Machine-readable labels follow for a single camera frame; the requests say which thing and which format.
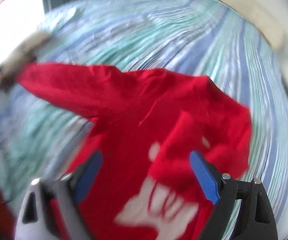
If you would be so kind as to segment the patterned beige brown pillow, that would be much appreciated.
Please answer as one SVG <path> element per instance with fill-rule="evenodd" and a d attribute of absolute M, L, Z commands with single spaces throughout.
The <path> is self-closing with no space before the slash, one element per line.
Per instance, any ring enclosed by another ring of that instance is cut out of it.
<path fill-rule="evenodd" d="M 36 51 L 51 39 L 51 33 L 39 30 L 25 38 L 0 64 L 0 92 L 9 90 L 22 68 L 36 60 Z"/>

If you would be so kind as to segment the red sweater with white rabbit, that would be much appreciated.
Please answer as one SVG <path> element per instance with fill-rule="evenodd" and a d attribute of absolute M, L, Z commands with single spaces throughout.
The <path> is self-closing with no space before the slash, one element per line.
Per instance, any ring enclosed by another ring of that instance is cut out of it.
<path fill-rule="evenodd" d="M 69 171 L 92 152 L 102 153 L 94 183 L 78 204 L 96 239 L 196 239 L 213 204 L 192 171 L 190 153 L 235 179 L 248 169 L 249 109 L 207 76 L 32 63 L 18 82 L 92 122 Z"/>

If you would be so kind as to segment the blue green striped bedspread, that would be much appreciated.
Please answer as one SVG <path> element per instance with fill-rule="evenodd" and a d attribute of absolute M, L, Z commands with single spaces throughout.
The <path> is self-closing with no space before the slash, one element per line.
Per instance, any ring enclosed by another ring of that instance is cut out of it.
<path fill-rule="evenodd" d="M 32 63 L 106 65 L 121 72 L 163 68 L 209 77 L 249 109 L 252 122 L 248 169 L 233 178 L 238 191 L 222 238 L 280 236 L 269 229 L 288 201 L 288 98 L 278 58 L 254 25 L 217 0 L 77 0 L 49 21 L 56 23 L 41 30 L 51 39 L 0 92 L 0 221 L 27 227 L 16 237 L 34 238 L 32 227 L 50 212 L 55 230 L 47 237 L 70 239 L 56 182 L 82 164 L 69 171 L 92 128 L 88 119 L 19 84 Z"/>

